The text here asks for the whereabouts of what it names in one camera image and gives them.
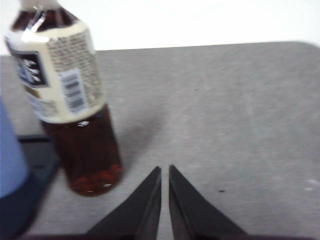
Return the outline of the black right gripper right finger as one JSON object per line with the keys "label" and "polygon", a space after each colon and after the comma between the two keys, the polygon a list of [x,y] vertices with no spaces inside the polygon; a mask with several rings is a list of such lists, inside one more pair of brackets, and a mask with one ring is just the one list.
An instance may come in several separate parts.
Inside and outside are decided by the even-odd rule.
{"label": "black right gripper right finger", "polygon": [[178,240],[225,240],[248,236],[208,202],[173,164],[169,166],[169,210],[173,235]]}

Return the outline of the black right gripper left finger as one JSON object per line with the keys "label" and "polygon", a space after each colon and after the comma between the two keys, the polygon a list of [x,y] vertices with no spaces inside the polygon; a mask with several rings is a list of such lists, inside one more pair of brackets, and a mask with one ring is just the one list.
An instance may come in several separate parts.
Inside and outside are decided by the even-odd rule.
{"label": "black right gripper left finger", "polygon": [[101,240],[155,240],[161,205],[162,176],[157,166],[123,203],[86,235]]}

